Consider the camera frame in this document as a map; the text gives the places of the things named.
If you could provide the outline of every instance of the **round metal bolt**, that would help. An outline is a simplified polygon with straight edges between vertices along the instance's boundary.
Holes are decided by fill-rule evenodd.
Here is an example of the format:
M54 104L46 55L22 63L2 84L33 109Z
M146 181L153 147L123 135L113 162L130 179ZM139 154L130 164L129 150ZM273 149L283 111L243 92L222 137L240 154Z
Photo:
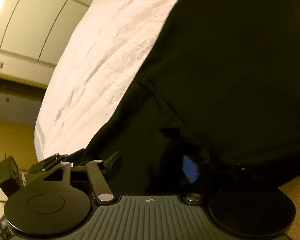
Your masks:
M186 200L189 201L189 203L197 203L201 200L201 196L196 193L191 193L186 196Z
M114 199L114 196L109 193L104 193L98 196L98 199L104 202L108 202Z

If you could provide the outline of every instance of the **white fabric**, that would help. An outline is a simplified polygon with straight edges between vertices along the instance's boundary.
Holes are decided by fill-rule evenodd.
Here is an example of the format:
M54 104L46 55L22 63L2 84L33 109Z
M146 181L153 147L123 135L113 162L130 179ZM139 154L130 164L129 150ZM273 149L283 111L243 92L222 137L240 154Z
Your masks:
M93 1L44 97L35 127L38 161L88 145L115 111L177 1Z

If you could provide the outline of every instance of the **black garment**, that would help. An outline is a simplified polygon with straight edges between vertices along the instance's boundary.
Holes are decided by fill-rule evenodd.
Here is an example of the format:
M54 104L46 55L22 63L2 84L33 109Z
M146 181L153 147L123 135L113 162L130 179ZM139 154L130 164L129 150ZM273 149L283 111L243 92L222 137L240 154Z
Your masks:
M168 193L187 149L277 187L300 175L300 0L179 0L82 162L120 151L114 192Z

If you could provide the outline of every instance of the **ribbed surface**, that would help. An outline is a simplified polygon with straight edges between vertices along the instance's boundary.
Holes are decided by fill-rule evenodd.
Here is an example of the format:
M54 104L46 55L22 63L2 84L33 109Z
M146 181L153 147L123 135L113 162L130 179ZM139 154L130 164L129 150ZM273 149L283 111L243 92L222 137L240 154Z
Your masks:
M14 236L12 240L21 240ZM98 207L91 219L59 240L238 240L216 228L199 207L177 196L124 196ZM276 240L289 240L281 236Z

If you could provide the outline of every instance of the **small square latch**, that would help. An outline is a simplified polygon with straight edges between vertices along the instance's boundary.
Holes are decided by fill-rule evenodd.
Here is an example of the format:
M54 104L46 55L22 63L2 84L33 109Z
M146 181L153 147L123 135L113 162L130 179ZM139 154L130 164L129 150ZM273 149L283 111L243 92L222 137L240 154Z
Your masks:
M0 69L3 68L3 62L0 62Z

